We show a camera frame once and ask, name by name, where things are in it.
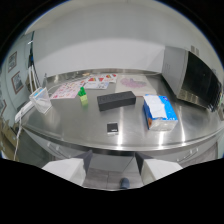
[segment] black object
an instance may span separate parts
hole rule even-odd
[[[117,125],[117,123],[109,123],[109,124],[107,124],[107,133],[108,134],[116,134],[116,133],[118,133],[118,125]]]
[[[135,152],[135,158],[136,158],[136,162],[137,162],[138,170],[139,170],[140,174],[142,173],[142,167],[143,167],[144,160],[145,159],[153,159],[153,157],[147,156],[140,152]]]
[[[97,97],[100,111],[135,104],[136,96],[132,91],[113,93]]]
[[[90,164],[91,159],[92,159],[92,156],[93,156],[93,152],[92,152],[92,150],[89,150],[88,152],[82,153],[81,155],[75,156],[74,158],[83,159],[84,169],[87,173],[88,169],[89,169],[89,164]]]
[[[120,185],[120,189],[128,189],[130,187],[130,182],[127,178],[122,178],[121,179],[121,185]]]

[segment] blue tissue box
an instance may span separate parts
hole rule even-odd
[[[157,131],[170,131],[172,130],[176,124],[178,123],[177,116],[166,96],[158,96],[161,100],[161,103],[164,104],[164,109],[166,112],[167,118],[153,118],[150,107],[144,100],[144,111],[146,116],[146,121],[148,125],[148,129],[157,130]]]

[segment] tissue box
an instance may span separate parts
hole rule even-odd
[[[144,111],[145,111],[145,116],[146,116],[146,120],[147,120],[147,125],[148,125],[148,129],[150,130],[156,130],[156,131],[170,131],[172,130],[177,122],[177,116],[169,102],[169,100],[167,99],[166,96],[154,96],[154,97],[158,97],[158,101],[155,102],[155,104],[153,104],[154,102],[152,102],[152,104],[150,103],[150,101],[147,100],[147,95],[144,97]],[[158,106],[158,108],[164,108],[165,111],[165,115],[166,117],[156,117],[153,116],[151,111],[150,111],[150,105],[151,105],[151,110],[155,108],[155,106]]]

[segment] floor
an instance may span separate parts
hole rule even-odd
[[[119,190],[120,180],[123,177],[129,179],[129,189],[140,188],[143,186],[141,176],[138,172],[121,173],[89,168],[83,187],[100,190]]]
[[[52,156],[30,138],[25,131],[19,137],[20,144],[17,150],[19,162],[42,168],[52,160]]]

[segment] black box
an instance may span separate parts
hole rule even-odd
[[[135,104],[136,96],[132,91],[113,93],[97,97],[100,111]]]

